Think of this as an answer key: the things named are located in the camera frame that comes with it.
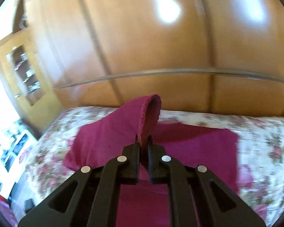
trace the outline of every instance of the floral bedsheet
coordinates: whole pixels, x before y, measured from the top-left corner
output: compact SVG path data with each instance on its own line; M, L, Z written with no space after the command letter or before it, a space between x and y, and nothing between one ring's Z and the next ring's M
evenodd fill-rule
M81 126L116 108L80 107L63 112L36 146L25 153L28 183L41 202L74 171L62 160ZM161 111L160 122L227 128L239 135L239 196L272 226L284 211L284 118L252 118L181 111Z

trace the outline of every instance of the floor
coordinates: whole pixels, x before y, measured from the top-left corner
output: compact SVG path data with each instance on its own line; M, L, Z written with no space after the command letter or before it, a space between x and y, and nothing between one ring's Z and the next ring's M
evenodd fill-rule
M20 178L19 182L14 185L10 197L13 199L11 202L11 209L17 219L20 221L24 216L24 202L28 199L33 199L33 202L36 202L34 198L34 193L30 189L26 174L24 173Z

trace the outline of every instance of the purple fabric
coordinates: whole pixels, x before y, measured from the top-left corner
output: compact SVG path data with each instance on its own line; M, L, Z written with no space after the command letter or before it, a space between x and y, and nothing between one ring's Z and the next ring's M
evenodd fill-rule
M6 218L6 220L11 224L11 226L16 226L18 224L15 215L10 209L9 205L6 202L0 201L0 212Z
M63 161L64 165L73 170L84 165L103 166L120 155L124 146L134 143L136 134L142 153L146 153L146 139L152 135L155 143L164 145L167 154L187 166L206 165L238 192L238 136L227 129L180 123L157 124L160 107L158 95L144 96L126 103L102 120L83 126ZM151 185L143 166L140 166L137 186L121 186L117 226L169 226L166 186Z

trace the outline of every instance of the metal pin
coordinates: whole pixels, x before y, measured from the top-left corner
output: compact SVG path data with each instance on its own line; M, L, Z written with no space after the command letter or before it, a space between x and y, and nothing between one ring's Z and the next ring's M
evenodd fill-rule
M171 161L171 157L168 156L168 155L163 155L161 160L163 160L164 162L169 162L169 161Z
M200 165L200 166L198 166L198 171L201 172L201 173L204 173L204 172L207 171L207 168L204 165Z
M87 172L89 172L91 170L91 168L89 167L89 166L83 166L82 168L81 168L81 172L83 172L83 173L87 173Z
M117 158L117 161L119 161L119 162L124 162L124 161L126 161L127 160L127 158L126 158L126 156L124 156L124 155L120 155L118 158Z

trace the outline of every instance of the cabinet door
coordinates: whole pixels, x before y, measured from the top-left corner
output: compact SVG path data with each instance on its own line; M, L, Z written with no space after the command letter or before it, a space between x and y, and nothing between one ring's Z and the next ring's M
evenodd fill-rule
M36 59L29 29L0 41L0 73L15 97L18 109L39 132L59 115L62 107Z

